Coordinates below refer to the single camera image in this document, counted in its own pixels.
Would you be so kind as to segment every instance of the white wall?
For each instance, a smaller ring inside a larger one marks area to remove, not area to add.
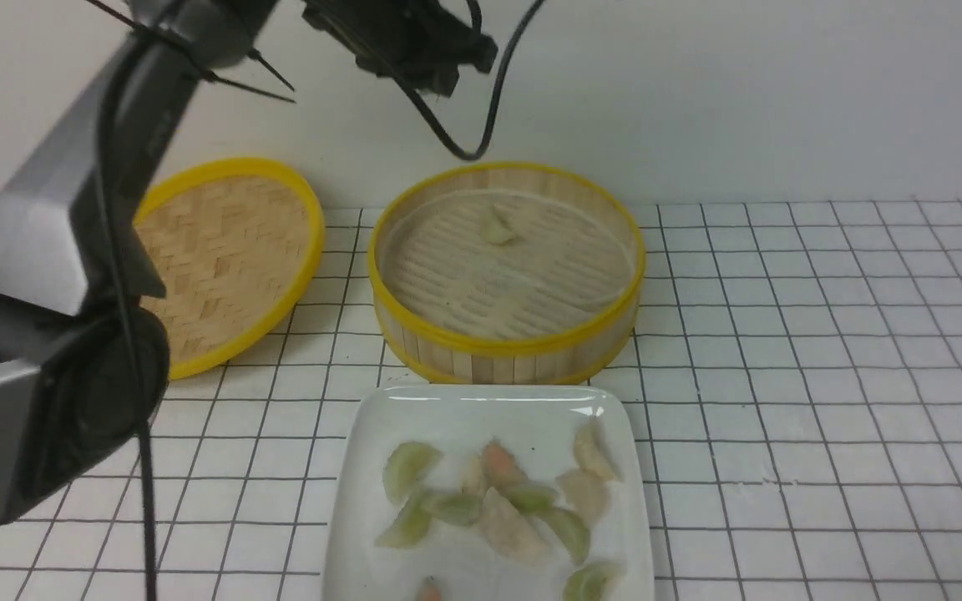
[[[501,46],[526,3],[482,0]],[[300,12],[283,0],[259,44],[299,106],[204,88],[164,174],[265,155],[326,205],[358,206],[455,164],[396,85]],[[121,33],[81,0],[0,0],[0,185]],[[277,87],[255,65],[234,75]],[[438,103],[467,145],[488,91],[469,73]],[[962,3],[549,0],[489,158],[557,164],[630,202],[962,197]]]

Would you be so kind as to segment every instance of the grid paper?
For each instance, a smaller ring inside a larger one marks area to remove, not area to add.
[[[962,202],[633,213],[639,320],[591,384],[634,427],[656,600],[962,601]],[[373,315],[377,214],[329,210],[294,315],[167,392],[164,598],[320,598],[358,399],[421,381]],[[142,598],[135,449],[0,528],[0,598]]]

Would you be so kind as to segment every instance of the white plate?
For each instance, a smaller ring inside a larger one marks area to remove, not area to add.
[[[554,552],[542,568],[497,555],[473,530],[436,522],[413,550],[375,548],[373,540],[398,511],[385,498],[381,475],[400,442],[424,441],[444,453],[427,483],[457,487],[466,457],[496,437],[530,479],[554,486],[557,476],[575,467],[574,432],[591,415],[600,419],[600,435],[622,482],[608,484],[611,507],[593,528],[589,562],[611,559],[625,566],[610,601],[653,598],[651,537],[630,419],[610,393],[573,386],[416,386],[377,391],[364,400],[340,474],[322,598],[413,601],[430,575],[449,601],[561,598],[575,568],[543,525],[538,530]]]

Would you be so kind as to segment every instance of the black cable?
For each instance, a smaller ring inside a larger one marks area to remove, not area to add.
[[[163,22],[165,15],[175,11],[183,0],[175,0],[155,19],[155,26]],[[139,442],[140,457],[140,491],[142,505],[144,505],[144,585],[148,601],[158,598],[157,585],[157,552],[155,550],[155,517],[154,517],[154,461],[150,452],[150,426],[146,421],[146,407],[144,399],[144,378],[139,369],[139,354],[136,346],[136,330],[129,310],[129,284],[125,281],[124,263],[121,259],[121,247],[114,220],[111,218],[109,196],[111,190],[106,182],[106,168],[110,164],[110,145],[114,141],[114,126],[117,124],[118,109],[122,96],[131,75],[136,71],[141,58],[152,45],[153,35],[138,34],[136,45],[122,57],[121,63],[110,77],[99,104],[99,116],[95,124],[95,169],[94,185],[95,199],[99,206],[99,220],[102,221],[106,233],[110,276],[114,281],[114,300],[117,303],[121,330],[125,342],[126,359],[131,373],[131,387],[136,399],[136,437]]]
[[[466,5],[470,10],[470,29],[473,33],[481,33],[481,4],[478,0],[466,0]]]
[[[480,7],[477,7],[476,0],[467,1],[470,5],[471,19],[473,19],[473,13],[477,12],[477,24],[480,26]],[[421,118],[424,119],[428,128],[433,131],[433,134],[436,134],[436,138],[440,140],[440,144],[443,144],[443,147],[448,149],[448,152],[455,155],[457,159],[474,161],[481,159],[484,153],[489,151],[489,144],[492,142],[492,132],[496,126],[497,113],[499,113],[499,100],[504,94],[504,80],[507,79],[507,69],[511,66],[511,57],[514,56],[514,50],[519,46],[519,41],[522,39],[524,32],[526,32],[526,28],[529,27],[529,23],[534,20],[534,16],[537,16],[537,12],[541,10],[543,5],[544,0],[534,0],[534,3],[530,4],[529,8],[527,8],[526,13],[522,15],[518,27],[514,28],[514,32],[511,33],[511,38],[507,41],[504,56],[499,61],[499,68],[496,69],[496,80],[493,82],[492,98],[489,99],[489,113],[485,117],[484,132],[481,133],[481,141],[478,142],[478,147],[473,152],[466,152],[465,149],[455,144],[454,140],[451,140],[450,134],[443,128],[440,119],[436,118],[433,110],[428,107],[425,100],[421,98],[421,94],[408,83],[403,75],[398,72],[396,66],[388,60],[381,50],[371,45],[366,37],[359,35],[357,31],[351,27],[350,23],[343,23],[337,19],[337,26],[351,32],[352,41],[362,47],[363,50],[366,50],[366,53],[374,57],[377,63],[381,65],[381,68],[384,69],[386,73],[389,73],[389,76],[393,81],[396,81],[396,85],[400,87],[400,90],[408,96],[408,100],[411,100],[411,104],[415,106],[418,114],[421,114]]]

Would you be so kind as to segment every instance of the bamboo steamer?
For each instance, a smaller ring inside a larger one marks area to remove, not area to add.
[[[514,233],[494,244],[497,215]],[[539,164],[478,164],[412,187],[370,240],[389,349],[442,383],[577,384],[629,340],[645,273],[633,217]]]

